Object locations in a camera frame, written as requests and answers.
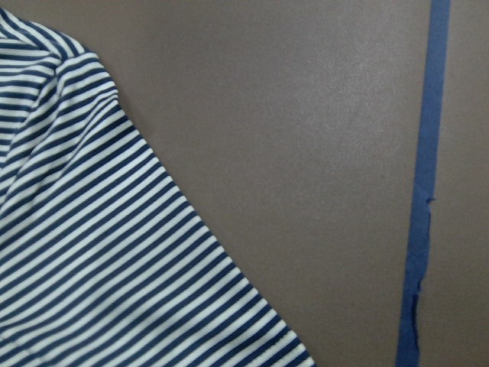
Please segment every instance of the striped shirt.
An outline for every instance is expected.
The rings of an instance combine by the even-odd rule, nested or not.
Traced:
[[[0,365],[311,366],[118,104],[0,9]]]

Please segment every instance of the blue painter's tape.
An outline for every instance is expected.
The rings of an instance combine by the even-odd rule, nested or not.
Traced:
[[[450,0],[432,0],[396,367],[419,365],[416,307],[429,254]]]

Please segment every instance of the gray surface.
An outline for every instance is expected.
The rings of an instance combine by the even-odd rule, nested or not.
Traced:
[[[421,366],[489,365],[489,2],[452,14]]]
[[[393,365],[429,2],[0,3],[100,55],[320,367]]]

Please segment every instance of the striped fabric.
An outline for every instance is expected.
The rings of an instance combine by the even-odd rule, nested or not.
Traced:
[[[118,104],[0,9],[0,366],[311,366]]]

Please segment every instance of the navy and white stripes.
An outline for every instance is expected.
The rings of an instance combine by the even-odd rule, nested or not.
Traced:
[[[0,365],[311,366],[118,104],[0,9]]]

